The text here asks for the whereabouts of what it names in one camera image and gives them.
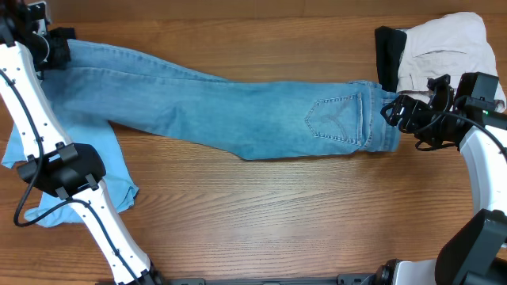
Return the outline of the blue denim jeans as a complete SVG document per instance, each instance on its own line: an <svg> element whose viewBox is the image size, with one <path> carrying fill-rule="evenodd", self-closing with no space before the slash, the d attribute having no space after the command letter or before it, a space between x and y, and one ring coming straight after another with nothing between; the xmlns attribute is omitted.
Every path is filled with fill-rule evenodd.
<svg viewBox="0 0 507 285"><path fill-rule="evenodd" d="M246 160L393 152L400 142L380 113L395 95L374 82L234 82L124 47L69 47L70 62L44 72L56 108Z"/></svg>

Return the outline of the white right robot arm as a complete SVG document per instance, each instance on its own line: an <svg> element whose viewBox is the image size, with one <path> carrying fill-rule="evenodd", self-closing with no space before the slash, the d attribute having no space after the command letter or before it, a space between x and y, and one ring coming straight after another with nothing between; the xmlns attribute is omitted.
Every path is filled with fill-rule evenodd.
<svg viewBox="0 0 507 285"><path fill-rule="evenodd" d="M506 261L506 115L494 103L499 79L481 72L462 75L457 89L449 75L428 80L429 102L399 95L383 118L417 139L420 151L455 147L471 182L473 218L434 260L390 260L367 284L504 284Z"/></svg>

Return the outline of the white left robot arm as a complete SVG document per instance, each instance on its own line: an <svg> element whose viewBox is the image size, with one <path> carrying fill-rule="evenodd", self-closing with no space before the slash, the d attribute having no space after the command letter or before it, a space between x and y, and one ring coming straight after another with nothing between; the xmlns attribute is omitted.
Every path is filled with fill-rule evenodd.
<svg viewBox="0 0 507 285"><path fill-rule="evenodd" d="M81 216L111 268L115 284L164 284L116 212L100 155L64 131L41 88L42 70L70 59L65 39L52 37L46 2L1 3L1 97L18 129L25 164L17 167L28 190L60 200L41 216L69 206Z"/></svg>

